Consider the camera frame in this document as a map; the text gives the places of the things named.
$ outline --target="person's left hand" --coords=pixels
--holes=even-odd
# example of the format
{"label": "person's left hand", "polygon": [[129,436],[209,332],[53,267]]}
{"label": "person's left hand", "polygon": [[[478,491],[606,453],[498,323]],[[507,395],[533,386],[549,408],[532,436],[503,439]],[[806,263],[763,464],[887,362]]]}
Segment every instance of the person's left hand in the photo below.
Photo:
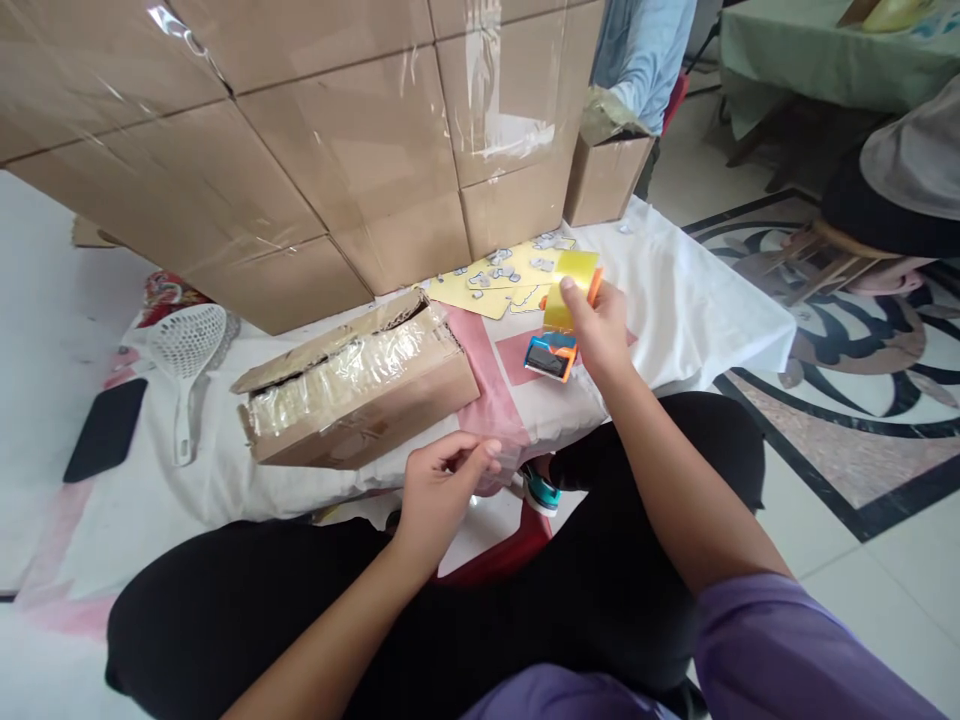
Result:
{"label": "person's left hand", "polygon": [[455,432],[407,458],[400,526],[391,545],[423,579],[432,575],[457,534],[484,472],[500,472],[499,440]]}

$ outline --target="green tablecloth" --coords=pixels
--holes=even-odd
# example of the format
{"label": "green tablecloth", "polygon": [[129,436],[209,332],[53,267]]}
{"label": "green tablecloth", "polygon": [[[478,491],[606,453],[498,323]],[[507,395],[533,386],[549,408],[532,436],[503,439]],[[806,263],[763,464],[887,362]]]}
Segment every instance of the green tablecloth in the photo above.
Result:
{"label": "green tablecloth", "polygon": [[720,61],[741,138],[789,93],[902,114],[960,73],[960,29],[920,41],[907,32],[837,28],[850,0],[748,0],[723,11]]}

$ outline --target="black phone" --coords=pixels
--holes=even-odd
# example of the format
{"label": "black phone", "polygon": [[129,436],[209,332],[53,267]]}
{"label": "black phone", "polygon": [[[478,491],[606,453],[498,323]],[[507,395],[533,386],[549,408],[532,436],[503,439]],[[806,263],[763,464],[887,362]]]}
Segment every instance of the black phone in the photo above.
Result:
{"label": "black phone", "polygon": [[147,381],[137,378],[104,390],[94,398],[63,474],[64,482],[86,480],[127,459],[146,390]]}

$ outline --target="black pants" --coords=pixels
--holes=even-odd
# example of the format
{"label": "black pants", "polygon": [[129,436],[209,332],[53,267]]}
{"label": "black pants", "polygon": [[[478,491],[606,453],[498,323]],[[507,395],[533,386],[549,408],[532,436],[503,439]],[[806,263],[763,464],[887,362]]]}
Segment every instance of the black pants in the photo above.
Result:
{"label": "black pants", "polygon": [[910,257],[960,255],[960,222],[894,205],[860,171],[860,149],[849,153],[830,179],[820,204],[823,219],[858,242]]}
{"label": "black pants", "polygon": [[[763,438],[743,407],[709,393],[663,406],[741,500],[759,507]],[[456,718],[541,662],[609,673],[673,704],[694,648],[695,603],[650,527],[613,425],[554,463],[568,480],[595,479],[562,529],[502,583],[424,587],[348,717]],[[156,717],[219,717],[388,541],[355,519],[236,522],[183,543],[117,599],[107,682]]]}

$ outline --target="open cardboard box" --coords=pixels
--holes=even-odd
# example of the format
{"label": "open cardboard box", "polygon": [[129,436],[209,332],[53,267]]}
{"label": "open cardboard box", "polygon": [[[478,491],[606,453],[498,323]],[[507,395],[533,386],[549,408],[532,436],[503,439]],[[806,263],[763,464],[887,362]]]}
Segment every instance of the open cardboard box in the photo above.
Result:
{"label": "open cardboard box", "polygon": [[563,217],[571,227],[619,220],[656,137],[609,90],[591,87]]}
{"label": "open cardboard box", "polygon": [[422,291],[245,373],[231,390],[263,465],[355,470],[480,396],[466,353]]}

